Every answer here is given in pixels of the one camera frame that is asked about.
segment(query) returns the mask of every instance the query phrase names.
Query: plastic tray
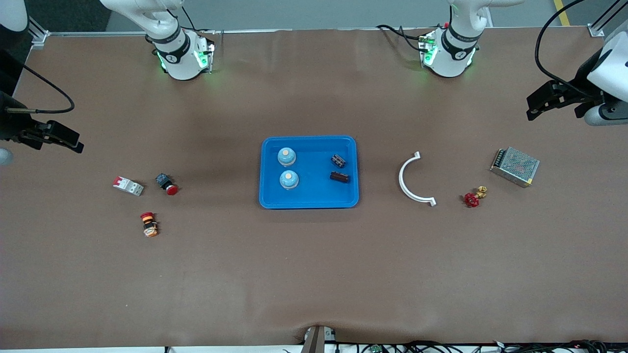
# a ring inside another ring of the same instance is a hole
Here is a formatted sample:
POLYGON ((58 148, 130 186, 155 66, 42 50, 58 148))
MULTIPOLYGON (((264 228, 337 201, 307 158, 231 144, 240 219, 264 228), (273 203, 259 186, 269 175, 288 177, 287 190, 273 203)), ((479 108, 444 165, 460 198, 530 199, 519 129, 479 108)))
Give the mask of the plastic tray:
POLYGON ((259 172, 259 203, 267 209, 346 209, 360 199, 357 174, 357 147, 351 136, 278 136, 262 143, 259 172), (296 161, 283 166, 277 160, 279 150, 292 148, 296 161), (347 164, 339 168, 332 162, 338 154, 347 164), (299 184, 286 190, 279 176, 292 170, 299 184), (332 171, 347 174, 348 183, 329 179, 332 171))

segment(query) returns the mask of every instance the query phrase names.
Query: green indicator light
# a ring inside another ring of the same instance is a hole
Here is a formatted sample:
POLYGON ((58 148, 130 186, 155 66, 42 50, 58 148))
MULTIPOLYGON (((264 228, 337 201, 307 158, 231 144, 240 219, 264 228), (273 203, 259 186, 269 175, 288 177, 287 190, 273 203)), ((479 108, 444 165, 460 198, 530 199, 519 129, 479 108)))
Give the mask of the green indicator light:
POLYGON ((161 55, 160 55, 159 53, 157 53, 157 57, 159 58, 159 61, 160 61, 160 63, 161 63, 161 68, 162 68, 164 71, 168 71, 168 70, 166 69, 166 64, 164 64, 164 63, 163 63, 163 59, 161 58, 161 55))
POLYGON ((469 54, 469 60, 467 61, 467 66, 471 65, 471 60, 473 60, 473 54, 475 54, 475 48, 469 54))
POLYGON ((196 54, 198 66, 201 68, 207 67, 207 55, 203 54, 203 52, 197 52, 196 50, 194 51, 194 54, 196 54))
POLYGON ((434 58, 436 57, 437 53, 438 48, 436 47, 436 45, 433 46, 430 51, 425 53, 425 59, 423 60, 423 62, 425 62, 425 65, 431 65, 434 62, 434 58))

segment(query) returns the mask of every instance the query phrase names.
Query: white semicircular pipe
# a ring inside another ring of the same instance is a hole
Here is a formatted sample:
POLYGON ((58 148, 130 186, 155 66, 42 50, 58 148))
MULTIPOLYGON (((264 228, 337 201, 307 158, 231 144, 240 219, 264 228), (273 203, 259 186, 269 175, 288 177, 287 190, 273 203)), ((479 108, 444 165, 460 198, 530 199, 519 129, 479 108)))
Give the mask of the white semicircular pipe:
POLYGON ((420 160, 420 159, 421 159, 421 153, 419 153, 419 151, 417 151, 417 152, 414 153, 414 157, 410 158, 405 163, 403 163, 403 166, 401 166, 401 169, 399 170, 399 186, 401 187, 401 191, 403 191, 403 193, 405 193, 409 198, 413 199, 414 201, 429 202, 430 206, 436 206, 436 199, 435 198, 433 198, 433 197, 420 197, 419 195, 415 195, 410 190, 408 190, 408 187, 406 186, 406 183, 403 182, 403 171, 406 169, 406 166, 408 164, 410 164, 411 162, 416 161, 416 160, 420 160))

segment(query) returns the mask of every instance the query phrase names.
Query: brass valve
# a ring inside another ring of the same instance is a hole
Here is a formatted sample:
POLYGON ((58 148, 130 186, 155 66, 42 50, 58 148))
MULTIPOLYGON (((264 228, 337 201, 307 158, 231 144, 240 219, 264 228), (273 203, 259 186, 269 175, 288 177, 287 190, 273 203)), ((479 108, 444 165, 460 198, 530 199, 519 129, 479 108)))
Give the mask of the brass valve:
POLYGON ((488 189, 486 187, 478 187, 477 188, 477 192, 475 193, 475 195, 477 196, 477 198, 485 198, 486 197, 486 191, 488 191, 488 189))

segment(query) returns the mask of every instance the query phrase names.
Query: blue cap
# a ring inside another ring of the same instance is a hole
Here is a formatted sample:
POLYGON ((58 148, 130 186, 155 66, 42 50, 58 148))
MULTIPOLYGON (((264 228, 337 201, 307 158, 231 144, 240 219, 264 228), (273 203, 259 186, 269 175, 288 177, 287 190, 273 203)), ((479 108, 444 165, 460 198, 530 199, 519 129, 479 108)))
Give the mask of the blue cap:
POLYGON ((277 160, 283 166, 292 165, 296 161, 296 153, 290 147, 284 147, 279 150, 277 160))
POLYGON ((286 189, 295 188, 299 184, 299 176, 291 170, 286 170, 281 174, 279 183, 286 189))

